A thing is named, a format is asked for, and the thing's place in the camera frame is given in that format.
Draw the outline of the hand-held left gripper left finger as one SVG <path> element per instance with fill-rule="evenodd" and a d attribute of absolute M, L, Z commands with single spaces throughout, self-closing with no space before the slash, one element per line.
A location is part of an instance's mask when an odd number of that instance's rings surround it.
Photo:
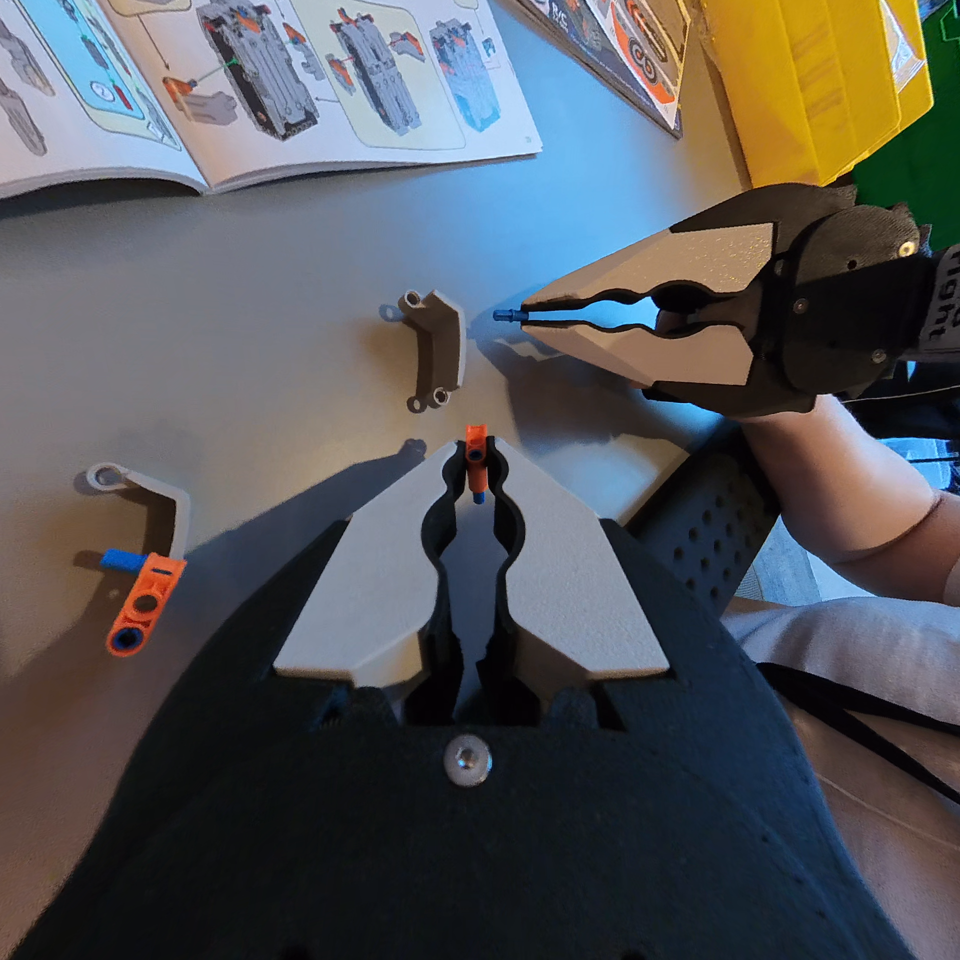
<path fill-rule="evenodd" d="M 460 443 L 450 441 L 354 511 L 274 671 L 401 694 L 409 722 L 450 723 L 460 644 L 440 556 L 459 496 Z"/>

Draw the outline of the grey curved panel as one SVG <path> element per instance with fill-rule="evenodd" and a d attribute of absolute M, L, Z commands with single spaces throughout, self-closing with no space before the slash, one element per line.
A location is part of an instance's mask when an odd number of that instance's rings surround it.
<path fill-rule="evenodd" d="M 438 290 L 408 290 L 396 305 L 381 304 L 386 322 L 402 322 L 414 330 L 417 345 L 415 392 L 406 404 L 413 414 L 446 406 L 463 385 L 466 366 L 466 323 L 462 308 Z"/>
<path fill-rule="evenodd" d="M 97 495 L 115 495 L 146 508 L 143 545 L 134 553 L 186 558 L 191 500 L 185 490 L 118 462 L 94 463 L 85 482 Z"/>

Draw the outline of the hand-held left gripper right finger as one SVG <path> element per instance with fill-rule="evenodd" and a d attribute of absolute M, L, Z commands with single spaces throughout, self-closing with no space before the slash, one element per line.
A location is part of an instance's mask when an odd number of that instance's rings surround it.
<path fill-rule="evenodd" d="M 597 513 L 502 438 L 487 439 L 498 570 L 480 661 L 491 716 L 535 726 L 565 690 L 667 676 L 670 663 Z"/>

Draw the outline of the grey desk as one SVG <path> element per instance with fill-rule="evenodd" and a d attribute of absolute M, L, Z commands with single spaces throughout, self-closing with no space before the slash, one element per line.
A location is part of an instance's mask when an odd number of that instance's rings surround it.
<path fill-rule="evenodd" d="M 2 203 L 2 958 L 185 667 L 330 522 L 476 423 L 624 521 L 711 431 L 491 314 L 747 186 L 714 64 L 694 35 L 675 140 L 492 7 L 536 157 Z M 416 333 L 379 315 L 408 290 L 465 322 L 462 387 L 422 414 Z M 101 462 L 191 500 L 186 568 L 127 657 L 106 639 L 137 575 L 99 561 L 143 546 L 146 508 L 91 490 Z"/>

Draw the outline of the open instruction booklet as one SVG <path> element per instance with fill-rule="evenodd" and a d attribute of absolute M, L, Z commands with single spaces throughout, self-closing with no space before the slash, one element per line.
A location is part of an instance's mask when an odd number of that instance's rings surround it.
<path fill-rule="evenodd" d="M 1 18 L 3 198 L 543 147 L 488 2 L 3 1 Z"/>

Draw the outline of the clear plastic bag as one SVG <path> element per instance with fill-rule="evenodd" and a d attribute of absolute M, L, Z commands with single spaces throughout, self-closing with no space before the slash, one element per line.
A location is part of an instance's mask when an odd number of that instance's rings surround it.
<path fill-rule="evenodd" d="M 916 54 L 889 3 L 880 1 L 879 4 L 895 89 L 897 93 L 902 93 L 914 77 L 921 72 L 926 62 Z"/>

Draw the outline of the yellow storage bin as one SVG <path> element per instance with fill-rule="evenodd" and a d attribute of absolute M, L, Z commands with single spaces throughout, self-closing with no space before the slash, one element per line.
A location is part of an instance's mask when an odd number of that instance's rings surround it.
<path fill-rule="evenodd" d="M 925 61 L 898 93 L 880 2 L 699 3 L 753 187 L 826 186 L 932 108 L 918 5 L 887 1 Z"/>

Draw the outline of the green storage bin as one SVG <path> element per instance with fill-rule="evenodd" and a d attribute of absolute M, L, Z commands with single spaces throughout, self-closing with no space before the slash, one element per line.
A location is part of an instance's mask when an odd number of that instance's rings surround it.
<path fill-rule="evenodd" d="M 959 242 L 959 5 L 921 2 L 933 105 L 853 170 L 858 200 L 909 207 L 933 251 Z"/>

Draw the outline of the robot sticker sheet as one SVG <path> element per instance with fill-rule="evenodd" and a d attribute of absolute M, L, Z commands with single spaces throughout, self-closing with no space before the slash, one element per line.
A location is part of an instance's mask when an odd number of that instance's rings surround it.
<path fill-rule="evenodd" d="M 682 1 L 589 1 L 594 17 L 654 117 L 679 137 L 679 96 L 691 17 Z"/>

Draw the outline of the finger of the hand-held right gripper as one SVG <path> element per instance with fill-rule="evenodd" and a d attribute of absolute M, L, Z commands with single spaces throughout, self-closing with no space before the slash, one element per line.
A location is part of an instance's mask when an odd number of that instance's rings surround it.
<path fill-rule="evenodd" d="M 604 327 L 525 318 L 521 329 L 553 350 L 648 388 L 659 382 L 747 384 L 753 352 L 739 327 L 708 324 L 661 335 L 641 323 Z"/>
<path fill-rule="evenodd" d="M 695 309 L 746 290 L 773 257 L 775 238 L 774 222 L 665 229 L 559 277 L 522 308 L 630 306 L 650 298 L 666 309 Z"/>

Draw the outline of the person's right forearm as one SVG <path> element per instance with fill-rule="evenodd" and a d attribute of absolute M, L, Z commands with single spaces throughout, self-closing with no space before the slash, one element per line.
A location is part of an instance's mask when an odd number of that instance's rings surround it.
<path fill-rule="evenodd" d="M 959 605 L 959 497 L 871 437 L 833 395 L 740 421 L 788 532 L 878 596 Z"/>

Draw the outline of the black perforated chair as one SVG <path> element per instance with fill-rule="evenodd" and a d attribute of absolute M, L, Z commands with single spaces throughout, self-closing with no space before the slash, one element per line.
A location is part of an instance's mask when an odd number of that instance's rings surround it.
<path fill-rule="evenodd" d="M 716 428 L 623 523 L 690 594 L 721 614 L 781 513 L 741 426 Z"/>

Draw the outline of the person's grey clothing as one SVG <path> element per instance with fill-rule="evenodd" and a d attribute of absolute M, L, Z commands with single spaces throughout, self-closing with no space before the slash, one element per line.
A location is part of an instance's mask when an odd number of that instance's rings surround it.
<path fill-rule="evenodd" d="M 886 598 L 807 606 L 734 600 L 726 629 L 757 664 L 795 668 L 908 711 L 858 713 L 958 790 L 958 608 Z M 959 957 L 958 804 L 785 703 L 837 829 L 917 958 Z"/>

